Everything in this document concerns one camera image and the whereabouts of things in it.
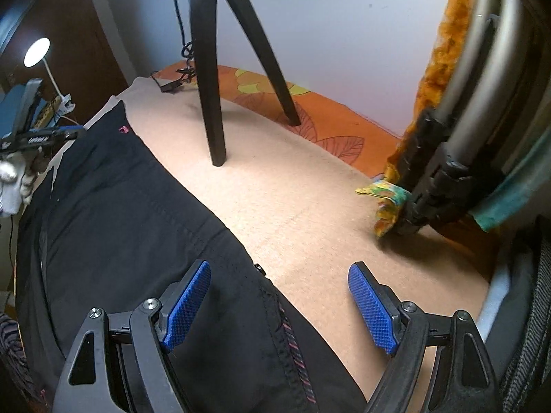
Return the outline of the white gloved left hand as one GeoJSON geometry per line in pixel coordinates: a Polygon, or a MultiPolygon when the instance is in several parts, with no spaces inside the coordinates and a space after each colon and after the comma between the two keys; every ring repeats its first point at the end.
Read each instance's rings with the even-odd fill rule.
{"type": "Polygon", "coordinates": [[[42,147],[1,155],[1,217],[15,215],[30,204],[34,183],[49,161],[42,147]]]}

